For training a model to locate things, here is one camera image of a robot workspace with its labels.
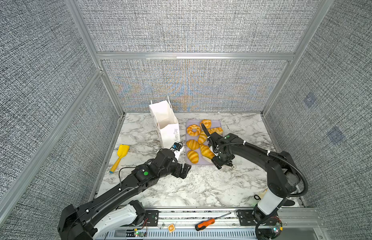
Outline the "striped fake bun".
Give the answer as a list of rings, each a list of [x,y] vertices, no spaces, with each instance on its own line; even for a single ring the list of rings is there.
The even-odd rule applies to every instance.
[[[196,151],[193,151],[193,150],[191,150],[187,153],[187,157],[192,164],[197,164],[199,162],[199,159],[200,159],[199,154]]]
[[[200,148],[200,144],[196,140],[189,140],[189,141],[187,141],[187,147],[190,150],[197,150],[197,149]]]

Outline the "large fake croissant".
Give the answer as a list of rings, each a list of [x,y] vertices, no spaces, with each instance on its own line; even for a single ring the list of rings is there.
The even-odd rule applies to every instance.
[[[200,151],[203,157],[212,160],[216,155],[206,145],[200,145]]]

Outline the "white paper bag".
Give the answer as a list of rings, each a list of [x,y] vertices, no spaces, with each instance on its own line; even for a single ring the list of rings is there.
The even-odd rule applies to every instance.
[[[170,99],[149,105],[156,131],[165,149],[170,149],[174,143],[180,142],[179,122],[170,102]]]

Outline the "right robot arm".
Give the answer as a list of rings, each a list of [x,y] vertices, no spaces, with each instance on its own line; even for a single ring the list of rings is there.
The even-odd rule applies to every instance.
[[[215,167],[232,167],[239,157],[266,174],[267,191],[254,207],[255,218],[273,217],[289,198],[302,197],[308,192],[309,183],[289,153],[263,149],[235,134],[221,136],[208,130],[204,124],[201,127],[213,152]]]

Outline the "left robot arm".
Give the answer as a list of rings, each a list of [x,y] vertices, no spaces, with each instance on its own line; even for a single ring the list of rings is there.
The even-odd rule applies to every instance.
[[[115,187],[79,206],[68,205],[61,214],[58,233],[63,240],[94,240],[118,226],[140,225],[145,209],[139,201],[123,202],[157,184],[160,178],[172,175],[185,179],[191,169],[180,164],[173,149],[161,149],[154,159],[136,166]]]

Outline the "oblong flaky fake bread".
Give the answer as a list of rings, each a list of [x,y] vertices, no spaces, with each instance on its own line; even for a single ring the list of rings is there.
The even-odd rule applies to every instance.
[[[211,129],[209,129],[209,133],[210,134],[212,134],[212,133],[217,133],[217,134],[219,134],[219,135],[223,135],[223,129],[222,128],[220,128],[220,127],[218,127],[218,128],[211,128]]]

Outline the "small striped fake croissant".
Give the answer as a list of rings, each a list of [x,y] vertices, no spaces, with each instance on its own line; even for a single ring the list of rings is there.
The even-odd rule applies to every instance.
[[[203,145],[208,139],[208,136],[206,135],[205,132],[201,132],[200,135],[199,135],[199,138],[198,138],[198,143],[200,145]]]

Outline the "round twisted fake bun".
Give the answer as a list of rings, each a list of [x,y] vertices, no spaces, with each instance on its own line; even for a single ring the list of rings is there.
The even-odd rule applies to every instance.
[[[211,126],[212,126],[212,121],[211,120],[204,119],[200,123],[201,128],[202,128],[202,125],[204,125],[205,128],[210,129]]]

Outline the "lilac plastic tray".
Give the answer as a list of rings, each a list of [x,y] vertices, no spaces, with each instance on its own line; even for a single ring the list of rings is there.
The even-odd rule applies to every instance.
[[[218,133],[223,135],[222,124],[218,120],[189,120],[186,123],[186,163],[191,165],[213,165],[213,152],[208,146],[208,136],[201,127],[205,128],[209,133]]]

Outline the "yellow black work glove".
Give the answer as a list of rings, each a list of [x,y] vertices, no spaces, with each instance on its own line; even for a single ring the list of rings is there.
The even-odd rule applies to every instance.
[[[259,193],[258,196],[260,197],[260,199],[262,199],[265,194],[267,193],[268,189],[265,189],[263,192]],[[293,207],[296,205],[296,202],[292,199],[287,199],[286,202],[284,203],[284,207]]]

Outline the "yellow toy shovel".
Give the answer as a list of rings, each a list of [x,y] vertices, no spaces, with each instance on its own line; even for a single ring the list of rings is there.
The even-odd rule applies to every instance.
[[[117,151],[118,159],[116,160],[116,162],[114,163],[112,168],[109,170],[109,172],[111,174],[113,174],[116,171],[117,167],[119,166],[119,163],[120,163],[121,159],[124,158],[127,155],[129,149],[130,149],[130,146],[128,146],[128,145],[120,145],[119,146],[118,151]]]

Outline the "small orange tag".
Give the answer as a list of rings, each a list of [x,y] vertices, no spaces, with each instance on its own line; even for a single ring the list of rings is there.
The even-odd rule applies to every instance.
[[[172,233],[172,232],[175,231],[175,226],[174,226],[174,224],[171,224],[171,225],[168,226],[168,231],[169,231],[170,233]]]

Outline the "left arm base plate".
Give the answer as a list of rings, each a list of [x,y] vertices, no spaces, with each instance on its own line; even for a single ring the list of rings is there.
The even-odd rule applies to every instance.
[[[129,224],[128,227],[142,227],[145,223],[148,227],[157,227],[159,220],[159,211],[158,210],[146,210],[144,215],[137,217],[133,223]]]

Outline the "orange handled screwdriver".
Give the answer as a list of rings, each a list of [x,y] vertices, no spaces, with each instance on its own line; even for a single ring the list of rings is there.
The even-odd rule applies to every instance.
[[[227,213],[227,214],[224,214],[224,215],[216,217],[216,218],[212,218],[212,219],[208,219],[206,221],[202,221],[202,222],[195,225],[195,229],[196,229],[196,231],[202,231],[202,230],[206,229],[208,226],[214,224],[216,222],[216,220],[221,219],[223,217],[226,217],[230,214],[231,213]]]

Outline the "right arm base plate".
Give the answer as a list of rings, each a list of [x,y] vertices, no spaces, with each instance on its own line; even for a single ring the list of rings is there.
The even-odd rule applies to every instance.
[[[237,210],[236,216],[240,221],[240,225],[247,227],[255,227],[259,221],[266,217],[261,211],[254,209]],[[279,233],[283,229],[283,224],[277,212],[263,221],[259,226],[259,229],[261,228],[269,229],[270,233]]]

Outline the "aluminium front rail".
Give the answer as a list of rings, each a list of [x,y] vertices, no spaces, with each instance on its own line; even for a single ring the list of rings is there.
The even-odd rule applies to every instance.
[[[328,240],[330,235],[312,208],[282,208],[257,224],[252,208],[118,207],[89,232],[82,223],[69,240]]]

